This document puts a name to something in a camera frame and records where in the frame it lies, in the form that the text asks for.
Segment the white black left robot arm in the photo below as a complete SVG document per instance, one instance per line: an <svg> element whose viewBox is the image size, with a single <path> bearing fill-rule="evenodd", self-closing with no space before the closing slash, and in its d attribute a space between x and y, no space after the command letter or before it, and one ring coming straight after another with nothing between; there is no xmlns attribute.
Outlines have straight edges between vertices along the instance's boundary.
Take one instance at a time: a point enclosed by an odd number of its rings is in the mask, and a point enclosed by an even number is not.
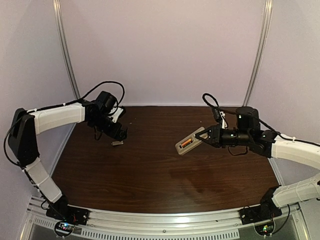
<svg viewBox="0 0 320 240"><path fill-rule="evenodd" d="M111 93L102 91L94 100L79 98L70 102L26 110L15 111L5 146L15 156L17 165L33 186L48 202L48 210L61 222L72 218L68 198L54 182L41 159L39 142L42 135L56 129L86 123L97 134L107 135L121 142L127 138L128 130L119 122L126 113L120 102Z"/></svg>

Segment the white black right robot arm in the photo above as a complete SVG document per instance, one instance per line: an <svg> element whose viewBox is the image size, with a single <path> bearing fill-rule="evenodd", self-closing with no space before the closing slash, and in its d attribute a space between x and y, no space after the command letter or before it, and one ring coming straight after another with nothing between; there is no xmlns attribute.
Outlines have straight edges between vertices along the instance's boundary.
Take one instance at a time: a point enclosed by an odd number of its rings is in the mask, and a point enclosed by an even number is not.
<svg viewBox="0 0 320 240"><path fill-rule="evenodd" d="M217 125L195 134L195 137L215 148L245 146L251 152L268 159L284 159L315 169L320 168L320 145L318 143L282 135L270 126L261 130L263 121L257 109L244 106L235 110L236 127L223 128L220 110L212 109ZM320 175L270 188L260 200L256 210L259 220L268 220L276 209L320 197Z"/></svg>

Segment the grey remote battery cover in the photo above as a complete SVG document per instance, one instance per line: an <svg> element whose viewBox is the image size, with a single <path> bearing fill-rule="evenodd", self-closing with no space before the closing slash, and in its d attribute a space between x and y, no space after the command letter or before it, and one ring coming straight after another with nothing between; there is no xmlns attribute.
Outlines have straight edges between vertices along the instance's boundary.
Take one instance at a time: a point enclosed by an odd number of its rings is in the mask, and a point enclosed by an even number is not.
<svg viewBox="0 0 320 240"><path fill-rule="evenodd" d="M111 143L112 146L120 146L120 145L123 145L123 144L124 144L123 141L113 141L113 142Z"/></svg>

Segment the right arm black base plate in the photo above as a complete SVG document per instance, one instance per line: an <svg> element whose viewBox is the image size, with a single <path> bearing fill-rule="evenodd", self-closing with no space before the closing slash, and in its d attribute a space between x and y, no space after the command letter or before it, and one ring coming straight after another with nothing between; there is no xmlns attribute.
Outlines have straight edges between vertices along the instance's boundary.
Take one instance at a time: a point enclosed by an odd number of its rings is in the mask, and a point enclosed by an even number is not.
<svg viewBox="0 0 320 240"><path fill-rule="evenodd" d="M282 215L282 210L267 203L256 206L245 206L239 211L240 220L243 225L272 220Z"/></svg>

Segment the white remote control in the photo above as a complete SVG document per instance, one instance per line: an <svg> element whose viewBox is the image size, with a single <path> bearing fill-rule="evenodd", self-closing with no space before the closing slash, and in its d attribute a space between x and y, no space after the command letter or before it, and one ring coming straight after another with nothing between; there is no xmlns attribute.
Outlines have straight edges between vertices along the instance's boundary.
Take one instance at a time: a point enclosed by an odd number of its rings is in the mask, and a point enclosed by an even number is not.
<svg viewBox="0 0 320 240"><path fill-rule="evenodd" d="M196 148L200 144L202 144L202 140L196 138L196 134L200 133L201 131L204 131L205 128L201 126L185 138L183 138L181 141L177 142L175 144L175 149L179 155L184 155L191 151L192 149Z"/></svg>

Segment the orange AAA battery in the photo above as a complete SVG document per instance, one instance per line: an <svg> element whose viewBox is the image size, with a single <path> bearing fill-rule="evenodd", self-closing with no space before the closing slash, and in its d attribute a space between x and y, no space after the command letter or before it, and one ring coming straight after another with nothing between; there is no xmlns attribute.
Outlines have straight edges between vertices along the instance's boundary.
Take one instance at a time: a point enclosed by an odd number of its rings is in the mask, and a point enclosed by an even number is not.
<svg viewBox="0 0 320 240"><path fill-rule="evenodd" d="M181 148L182 149L184 149L185 147L187 147L188 145L190 145L190 144L192 144L193 143L193 141L192 140L186 140L185 142L183 142L182 144L181 144Z"/></svg>

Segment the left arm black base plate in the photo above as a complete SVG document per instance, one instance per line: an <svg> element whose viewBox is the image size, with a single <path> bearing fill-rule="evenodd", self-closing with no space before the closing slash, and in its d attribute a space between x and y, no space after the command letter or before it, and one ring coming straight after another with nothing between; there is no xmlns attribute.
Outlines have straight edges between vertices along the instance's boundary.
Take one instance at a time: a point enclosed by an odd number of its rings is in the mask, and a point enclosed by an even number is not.
<svg viewBox="0 0 320 240"><path fill-rule="evenodd" d="M90 211L85 208L73 207L69 205L54 205L53 207L50 206L45 214L47 217L65 221L69 224L85 226L89 219L89 213Z"/></svg>

